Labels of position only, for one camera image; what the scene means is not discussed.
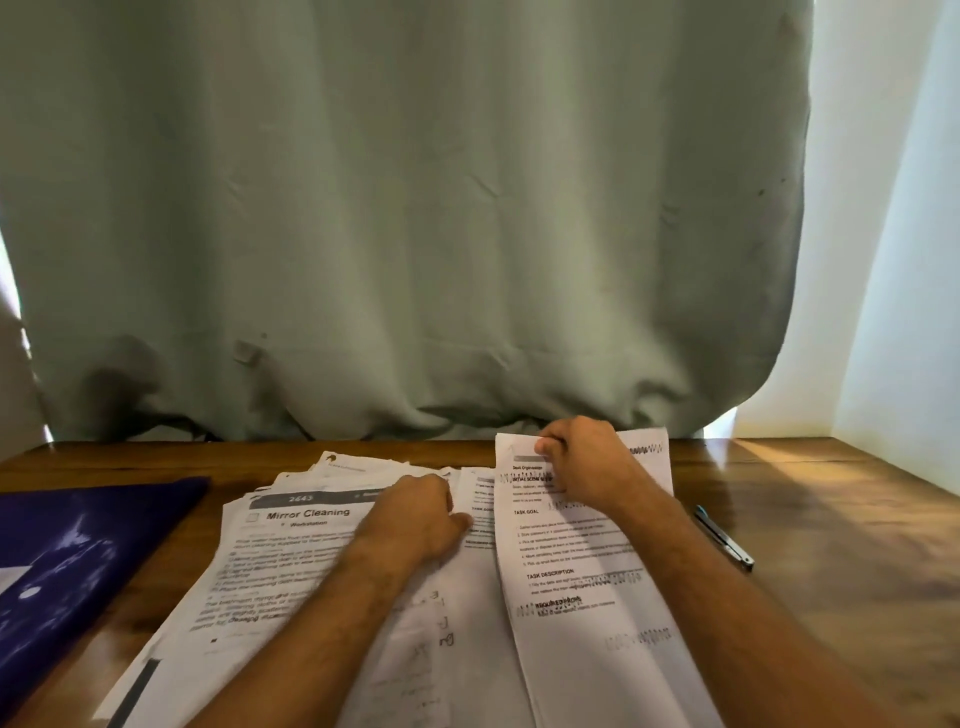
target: blue folder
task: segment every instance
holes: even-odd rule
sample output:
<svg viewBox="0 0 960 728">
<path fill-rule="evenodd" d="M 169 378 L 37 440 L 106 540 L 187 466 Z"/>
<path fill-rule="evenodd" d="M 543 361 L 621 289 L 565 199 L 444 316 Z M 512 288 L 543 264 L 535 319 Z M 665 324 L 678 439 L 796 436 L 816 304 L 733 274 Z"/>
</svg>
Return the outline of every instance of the blue folder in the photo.
<svg viewBox="0 0 960 728">
<path fill-rule="evenodd" d="M 207 478 L 193 477 L 0 494 L 0 724 L 207 485 Z"/>
</svg>

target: pen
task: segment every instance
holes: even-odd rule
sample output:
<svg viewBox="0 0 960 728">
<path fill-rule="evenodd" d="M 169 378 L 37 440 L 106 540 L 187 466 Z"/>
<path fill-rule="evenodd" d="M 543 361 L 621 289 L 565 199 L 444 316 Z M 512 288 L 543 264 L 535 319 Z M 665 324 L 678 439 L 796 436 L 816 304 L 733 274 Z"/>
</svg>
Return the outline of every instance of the pen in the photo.
<svg viewBox="0 0 960 728">
<path fill-rule="evenodd" d="M 710 516 L 707 515 L 706 508 L 704 508 L 702 505 L 698 505 L 693 512 L 693 517 L 700 522 L 713 540 L 727 553 L 729 553 L 733 560 L 742 566 L 744 570 L 754 570 L 754 559 L 751 557 L 751 555 L 740 548 L 736 541 L 724 533 L 723 529 L 710 519 Z"/>
</svg>

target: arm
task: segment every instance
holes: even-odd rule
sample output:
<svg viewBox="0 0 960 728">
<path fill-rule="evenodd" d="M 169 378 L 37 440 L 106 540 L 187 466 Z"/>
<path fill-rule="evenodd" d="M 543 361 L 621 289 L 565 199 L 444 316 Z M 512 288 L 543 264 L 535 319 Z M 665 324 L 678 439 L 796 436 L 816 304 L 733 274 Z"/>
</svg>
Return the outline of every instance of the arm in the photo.
<svg viewBox="0 0 960 728">
<path fill-rule="evenodd" d="M 609 516 L 643 560 L 728 726 L 900 725 L 710 544 L 608 423 L 560 420 L 541 435 L 557 487 Z"/>
<path fill-rule="evenodd" d="M 323 583 L 188 728 L 333 726 L 367 650 L 413 572 L 472 525 L 436 475 L 377 498 Z"/>
</svg>

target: right hand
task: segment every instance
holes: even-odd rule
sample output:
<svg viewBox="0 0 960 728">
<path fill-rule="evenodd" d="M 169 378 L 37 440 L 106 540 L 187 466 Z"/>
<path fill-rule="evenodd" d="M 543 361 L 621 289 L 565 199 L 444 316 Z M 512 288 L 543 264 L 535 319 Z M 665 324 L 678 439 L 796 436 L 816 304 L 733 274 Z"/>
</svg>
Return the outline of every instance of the right hand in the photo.
<svg viewBox="0 0 960 728">
<path fill-rule="evenodd" d="M 553 465 L 557 490 L 613 517 L 637 490 L 657 489 L 610 423 L 574 417 L 550 423 L 535 451 Z"/>
</svg>

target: hand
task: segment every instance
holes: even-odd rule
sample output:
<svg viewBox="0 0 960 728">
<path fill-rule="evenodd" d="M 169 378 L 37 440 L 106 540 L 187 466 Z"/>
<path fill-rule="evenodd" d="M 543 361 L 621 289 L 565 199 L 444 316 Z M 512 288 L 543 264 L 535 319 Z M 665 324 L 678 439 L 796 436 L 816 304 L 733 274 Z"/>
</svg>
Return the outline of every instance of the hand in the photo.
<svg viewBox="0 0 960 728">
<path fill-rule="evenodd" d="M 386 547 L 414 566 L 454 548 L 473 525 L 468 513 L 450 513 L 450 487 L 438 475 L 405 475 L 377 496 L 357 526 L 357 539 Z"/>
<path fill-rule="evenodd" d="M 637 491 L 657 490 L 610 423 L 589 417 L 557 420 L 540 437 L 535 450 L 553 465 L 557 490 L 611 518 Z"/>
</svg>

